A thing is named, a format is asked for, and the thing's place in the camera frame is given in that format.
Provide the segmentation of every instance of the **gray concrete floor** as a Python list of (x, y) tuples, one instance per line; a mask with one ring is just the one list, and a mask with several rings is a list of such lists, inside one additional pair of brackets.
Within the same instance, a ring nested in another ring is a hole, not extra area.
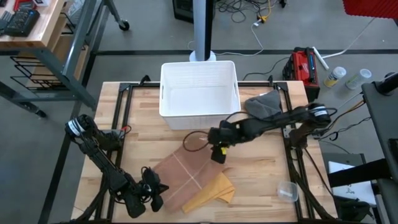
[[(131, 25), (131, 32), (121, 32), (110, 16), (101, 43), (101, 50), (185, 50), (193, 40), (192, 24), (174, 19), (171, 0), (115, 1), (120, 15)], [(255, 20), (251, 11), (245, 11), (246, 21), (235, 24), (230, 14), (216, 13), (213, 23), (213, 49), (258, 49), (250, 31)], [(316, 46), (319, 49), (345, 48), (368, 23), (368, 17), (347, 16), (341, 1), (305, 0), (290, 1), (285, 9), (276, 6), (269, 20), (255, 29), (265, 49), (286, 49)], [(398, 49), (398, 27), (394, 21), (376, 19), (352, 49)], [(242, 57), (225, 55), (218, 60), (232, 60), (236, 64), (238, 79), (249, 72), (266, 72), (280, 58), (288, 55), (258, 55)], [(188, 55), (179, 56), (100, 56), (97, 57), (88, 91), (98, 98), (105, 81), (138, 81), (144, 75), (153, 80), (160, 78), (160, 66), (165, 62), (184, 62)], [(398, 55), (343, 55), (327, 60), (331, 68), (343, 66), (348, 75), (335, 87), (321, 85), (319, 101), (330, 107), (339, 107), (360, 90), (348, 91), (343, 83), (361, 68), (373, 73), (372, 80), (380, 80), (386, 73), (396, 71)], [(0, 80), (21, 89), (11, 82), (17, 75), (11, 60), (0, 57)], [(284, 63), (276, 66), (275, 79), (281, 79)], [(318, 63), (318, 76), (323, 80), (328, 72)], [(264, 80), (253, 76), (248, 80)], [(353, 106), (358, 96), (340, 109), (340, 113)], [(38, 103), (48, 114), (48, 119), (15, 107), (0, 98), (0, 222), (37, 222), (49, 187), (64, 134), (64, 123), (70, 116), (73, 103)], [(94, 115), (83, 107), (82, 113)], [(343, 128), (369, 116), (364, 106), (341, 118), (335, 129)], [(382, 158), (371, 121), (342, 134), (336, 144), (352, 153), (364, 153), (368, 161)], [(340, 152), (337, 147), (321, 143), (323, 152)], [(70, 218), (78, 181), (83, 165), (83, 155), (71, 147), (68, 154), (51, 222)]]

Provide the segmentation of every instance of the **red power station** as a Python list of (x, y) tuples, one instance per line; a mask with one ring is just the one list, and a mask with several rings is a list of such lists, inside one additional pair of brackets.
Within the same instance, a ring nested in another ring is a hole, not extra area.
[(310, 47), (296, 47), (283, 71), (284, 80), (300, 80), (304, 82), (308, 102), (313, 102), (319, 95), (317, 66), (315, 54)]

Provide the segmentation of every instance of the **white basket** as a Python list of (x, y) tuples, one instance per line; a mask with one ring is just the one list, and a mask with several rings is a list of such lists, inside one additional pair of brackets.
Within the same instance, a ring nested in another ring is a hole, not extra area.
[(233, 62), (163, 64), (159, 114), (170, 129), (217, 127), (227, 115), (240, 110)]

